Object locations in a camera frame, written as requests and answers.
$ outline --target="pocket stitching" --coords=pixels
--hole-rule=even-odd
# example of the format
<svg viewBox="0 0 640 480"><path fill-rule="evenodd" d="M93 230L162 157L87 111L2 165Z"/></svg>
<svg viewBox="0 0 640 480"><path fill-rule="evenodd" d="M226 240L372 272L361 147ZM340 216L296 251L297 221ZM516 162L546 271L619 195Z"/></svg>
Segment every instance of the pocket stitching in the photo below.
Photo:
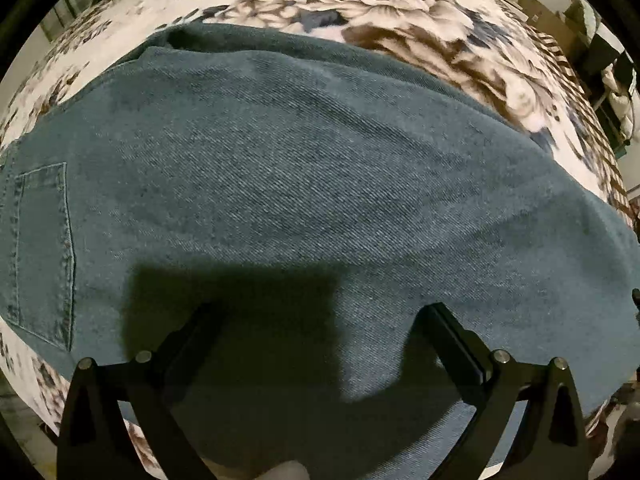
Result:
<svg viewBox="0 0 640 480"><path fill-rule="evenodd" d="M18 291L18 244L20 237L20 203L22 201L22 197L24 195L24 187L26 186L26 177L32 173L36 173L42 170L48 170L51 168L57 168L55 174L55 189L58 192L58 206L59 213L63 215L63 222L60 228L60 235L62 235L62 265L60 268L61 278L63 280L63 295L62 297L56 298L57 301L61 301L63 304L63 315L62 315L62 323L64 329L64 337L66 341L52 341L46 336L34 332L32 329L29 329L24 326L24 321L21 319L20 312L20 303L19 303L19 291ZM57 164L49 164L48 166L43 166L41 168L37 168L36 170L27 171L25 173L21 173L15 177L15 222L14 222L14 237L15 237L15 249L14 249L14 265L13 265L13 273L15 275L15 286L14 286L14 301L15 301L15 317L12 320L17 326L23 329L25 332L28 332L37 338L40 338L47 343L52 344L56 348L71 350L72 344L72 335L73 335L73 286L74 286L74 269L75 269L75 257L73 251L73 242L71 239L70 232L70 220L68 213L68 204L66 199L66 162L59 162Z"/></svg>

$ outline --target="denim fabric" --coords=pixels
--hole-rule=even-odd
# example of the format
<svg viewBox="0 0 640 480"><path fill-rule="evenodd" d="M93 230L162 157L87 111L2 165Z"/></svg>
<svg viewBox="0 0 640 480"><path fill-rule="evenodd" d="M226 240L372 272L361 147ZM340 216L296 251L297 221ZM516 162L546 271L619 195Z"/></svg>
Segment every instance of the denim fabric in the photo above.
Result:
<svg viewBox="0 0 640 480"><path fill-rule="evenodd" d="M518 360L565 357L585 412L640 358L640 253L616 212L388 57L168 30L3 156L0 315L70 378L217 301L173 410L224 465L427 476L472 414L412 331L433 301Z"/></svg>

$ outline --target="floral blanket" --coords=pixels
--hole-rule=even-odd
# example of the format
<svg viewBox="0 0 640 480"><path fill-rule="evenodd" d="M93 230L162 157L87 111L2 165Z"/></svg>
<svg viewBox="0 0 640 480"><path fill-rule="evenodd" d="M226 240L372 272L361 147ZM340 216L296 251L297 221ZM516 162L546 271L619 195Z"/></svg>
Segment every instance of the floral blanket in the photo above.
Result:
<svg viewBox="0 0 640 480"><path fill-rule="evenodd" d="M340 41L426 70L496 110L632 225L615 157L568 61L502 0L103 0L20 86L0 115L1 145L156 30L196 20ZM57 431L68 382L1 319L0 355L12 387ZM127 427L146 469L161 477L140 428Z"/></svg>

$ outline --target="bed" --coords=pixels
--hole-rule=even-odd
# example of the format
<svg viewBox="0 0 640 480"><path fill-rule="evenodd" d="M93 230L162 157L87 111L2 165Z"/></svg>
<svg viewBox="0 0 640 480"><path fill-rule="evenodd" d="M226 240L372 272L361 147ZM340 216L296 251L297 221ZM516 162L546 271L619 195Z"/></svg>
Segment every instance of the bed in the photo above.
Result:
<svg viewBox="0 0 640 480"><path fill-rule="evenodd" d="M555 40L502 0L103 0L52 44L0 116L1 145L73 97L155 31L187 22L271 27L393 56L471 95L529 136L575 180L633 225L599 122ZM68 381L0 319L0 368L57 430ZM161 470L127 423L146 469Z"/></svg>

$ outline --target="back pocket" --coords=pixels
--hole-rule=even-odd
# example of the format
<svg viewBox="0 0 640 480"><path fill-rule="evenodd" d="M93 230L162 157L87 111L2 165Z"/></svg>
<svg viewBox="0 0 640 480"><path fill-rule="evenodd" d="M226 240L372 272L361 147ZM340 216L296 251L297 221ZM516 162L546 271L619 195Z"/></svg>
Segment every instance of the back pocket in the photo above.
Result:
<svg viewBox="0 0 640 480"><path fill-rule="evenodd" d="M65 173L62 162L15 177L14 293L8 320L70 350L74 254Z"/></svg>

